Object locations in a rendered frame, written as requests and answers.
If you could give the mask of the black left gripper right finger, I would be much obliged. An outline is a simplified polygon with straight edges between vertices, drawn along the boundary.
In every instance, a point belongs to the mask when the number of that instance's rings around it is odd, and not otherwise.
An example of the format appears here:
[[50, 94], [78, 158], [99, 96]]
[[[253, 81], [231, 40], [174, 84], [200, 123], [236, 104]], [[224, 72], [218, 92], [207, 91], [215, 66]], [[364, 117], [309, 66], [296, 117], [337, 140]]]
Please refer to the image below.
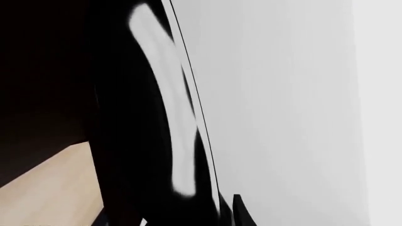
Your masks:
[[235, 226], [257, 226], [239, 194], [233, 196], [232, 210]]

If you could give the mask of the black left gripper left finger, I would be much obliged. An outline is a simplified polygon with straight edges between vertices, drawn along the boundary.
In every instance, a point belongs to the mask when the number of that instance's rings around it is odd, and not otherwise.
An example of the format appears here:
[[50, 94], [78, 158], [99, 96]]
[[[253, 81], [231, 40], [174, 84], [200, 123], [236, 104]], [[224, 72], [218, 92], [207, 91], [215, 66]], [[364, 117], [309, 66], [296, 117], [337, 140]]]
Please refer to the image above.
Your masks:
[[92, 226], [109, 226], [104, 208], [102, 208], [102, 210], [99, 212], [98, 216], [93, 221]]

